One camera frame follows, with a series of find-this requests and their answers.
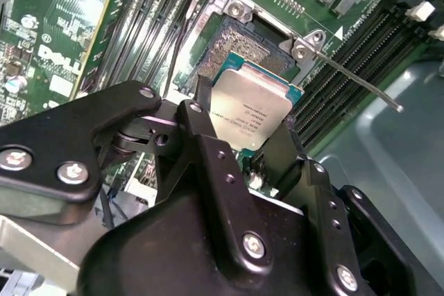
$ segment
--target silver screw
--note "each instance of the silver screw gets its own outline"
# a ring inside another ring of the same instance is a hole
[[[358,190],[352,189],[352,193],[356,197],[356,199],[362,199],[362,194],[360,194],[360,192],[358,192]]]
[[[195,112],[202,112],[202,108],[201,108],[200,105],[197,104],[197,103],[191,103],[191,104],[189,105],[189,107],[190,107],[192,110],[194,110]]]
[[[313,36],[313,41],[315,41],[316,43],[320,42],[322,40],[322,35],[320,33],[316,33]]]
[[[33,158],[20,148],[6,149],[0,152],[0,168],[9,171],[20,171],[28,168]]]
[[[297,57],[298,57],[299,59],[302,59],[302,58],[305,57],[305,51],[299,49],[299,50],[298,50],[298,53],[297,53],[296,55],[297,55]]]
[[[228,6],[228,13],[232,17],[241,17],[244,14],[244,7],[240,3],[232,3]]]
[[[319,163],[315,163],[314,167],[316,168],[317,171],[319,171],[320,173],[323,173],[325,170],[324,168],[319,164]]]
[[[255,259],[260,259],[265,255],[265,246],[262,241],[253,234],[244,235],[244,249]]]
[[[358,290],[358,283],[355,279],[355,276],[348,268],[340,265],[336,269],[336,272],[338,273],[339,280],[341,280],[344,287],[346,287],[350,291]]]
[[[148,98],[154,97],[154,93],[149,88],[143,88],[143,89],[139,90],[139,93],[145,97],[148,97]]]
[[[57,169],[58,179],[69,185],[78,185],[86,182],[88,175],[86,165],[80,162],[67,162]]]

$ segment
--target white connector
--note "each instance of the white connector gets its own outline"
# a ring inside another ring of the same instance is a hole
[[[444,24],[435,31],[429,32],[429,36],[444,42]]]
[[[423,1],[419,5],[407,10],[405,15],[417,22],[424,22],[435,11],[435,7],[428,1]]]

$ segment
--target hex bolt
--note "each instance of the hex bolt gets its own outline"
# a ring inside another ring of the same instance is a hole
[[[344,287],[346,287],[350,291],[358,290],[358,283],[355,279],[355,276],[348,268],[340,265],[336,269],[336,273],[338,273],[338,278]]]
[[[245,234],[244,241],[244,249],[247,253],[255,259],[260,259],[265,255],[265,246],[262,241],[253,234]]]
[[[58,179],[69,185],[83,184],[88,175],[86,165],[80,162],[66,162],[57,169]]]
[[[20,171],[30,166],[33,158],[21,148],[10,148],[0,152],[0,168]]]

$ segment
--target electrolytic capacitor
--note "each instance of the electrolytic capacitor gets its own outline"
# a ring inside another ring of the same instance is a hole
[[[25,89],[28,85],[24,76],[14,76],[5,82],[5,89],[11,94],[17,94],[21,90]]]

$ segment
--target black cable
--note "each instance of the black cable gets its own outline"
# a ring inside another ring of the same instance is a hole
[[[189,20],[187,18],[184,18],[182,26],[180,27],[179,36],[176,41],[176,45],[174,46],[173,57],[171,58],[171,63],[168,69],[168,76],[166,77],[165,89],[162,95],[163,98],[167,97],[169,86],[171,85],[171,81],[173,80],[174,67],[176,67],[176,62],[179,56],[180,47],[182,46],[183,38],[185,37],[185,33],[187,32],[188,22]]]
[[[110,201],[112,202],[112,204],[114,205],[114,207],[116,207],[117,211],[119,212],[120,216],[125,220],[128,221],[129,218],[128,216],[125,214],[125,212],[123,211],[123,209],[113,200],[110,198]]]
[[[106,196],[103,187],[100,189],[100,202],[102,204],[103,223],[105,223],[107,229],[114,229],[114,221],[112,219],[110,202],[108,201],[108,197]]]

